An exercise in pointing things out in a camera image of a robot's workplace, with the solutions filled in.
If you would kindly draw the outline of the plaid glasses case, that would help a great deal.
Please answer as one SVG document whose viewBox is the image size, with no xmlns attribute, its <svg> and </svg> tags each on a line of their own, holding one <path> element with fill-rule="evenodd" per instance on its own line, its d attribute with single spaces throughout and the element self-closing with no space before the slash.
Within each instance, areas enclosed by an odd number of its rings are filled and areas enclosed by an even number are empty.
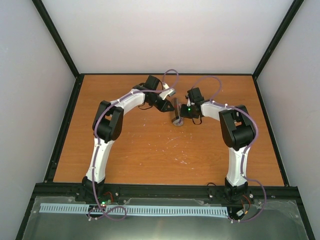
<svg viewBox="0 0 320 240">
<path fill-rule="evenodd" d="M 176 97 L 171 101 L 171 103 L 174 106 L 174 111 L 171 112 L 171 123 L 173 124 L 173 122 L 176 119 L 182 118 L 181 117 L 181 104 L 180 104 L 178 98 L 176 98 Z"/>
</svg>

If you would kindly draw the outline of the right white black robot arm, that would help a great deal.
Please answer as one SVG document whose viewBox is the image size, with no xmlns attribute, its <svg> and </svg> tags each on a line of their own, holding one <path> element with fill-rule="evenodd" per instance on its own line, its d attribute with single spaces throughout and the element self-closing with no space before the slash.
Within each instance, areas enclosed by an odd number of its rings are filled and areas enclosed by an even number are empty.
<svg viewBox="0 0 320 240">
<path fill-rule="evenodd" d="M 187 91 L 187 103 L 180 107 L 180 115 L 191 120 L 212 118 L 219 121 L 222 139 L 228 147 L 228 172 L 224 196 L 229 202 L 247 192 L 248 153 L 257 138 L 257 124 L 245 105 L 228 105 L 212 99 L 205 100 L 198 87 Z"/>
</svg>

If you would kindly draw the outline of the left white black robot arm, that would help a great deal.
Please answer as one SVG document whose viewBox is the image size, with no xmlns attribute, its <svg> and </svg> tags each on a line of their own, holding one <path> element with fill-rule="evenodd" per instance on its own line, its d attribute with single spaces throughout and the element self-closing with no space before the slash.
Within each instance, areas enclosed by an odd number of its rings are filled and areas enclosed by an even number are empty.
<svg viewBox="0 0 320 240">
<path fill-rule="evenodd" d="M 86 195 L 92 201 L 103 198 L 109 154 L 122 132 L 125 114 L 145 103 L 156 107 L 160 112 L 172 112 L 174 107 L 167 97 L 174 94 L 174 86 L 150 75 L 146 82 L 134 86 L 124 96 L 111 102 L 100 102 L 92 124 L 94 147 L 91 162 L 82 179 Z"/>
</svg>

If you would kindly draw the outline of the pink transparent sunglasses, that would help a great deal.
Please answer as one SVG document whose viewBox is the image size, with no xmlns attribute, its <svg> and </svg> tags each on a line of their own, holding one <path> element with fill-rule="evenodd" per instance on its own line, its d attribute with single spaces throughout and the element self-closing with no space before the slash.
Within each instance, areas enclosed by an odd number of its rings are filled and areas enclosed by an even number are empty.
<svg viewBox="0 0 320 240">
<path fill-rule="evenodd" d="M 184 120 L 182 118 L 176 119 L 173 124 L 177 127 L 182 126 L 184 124 Z"/>
</svg>

